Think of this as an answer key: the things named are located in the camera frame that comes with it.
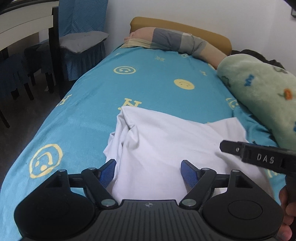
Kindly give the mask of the right hand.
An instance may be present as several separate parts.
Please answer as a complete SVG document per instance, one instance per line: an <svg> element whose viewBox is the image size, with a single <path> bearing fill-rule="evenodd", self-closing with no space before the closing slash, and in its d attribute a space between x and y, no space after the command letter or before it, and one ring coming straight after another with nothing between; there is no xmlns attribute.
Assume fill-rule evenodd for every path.
<svg viewBox="0 0 296 241"><path fill-rule="evenodd" d="M282 241L288 241L292 238L293 231L290 228L295 219L295 202L288 203L288 191L286 186L279 193L280 206L283 210L283 221L276 238Z"/></svg>

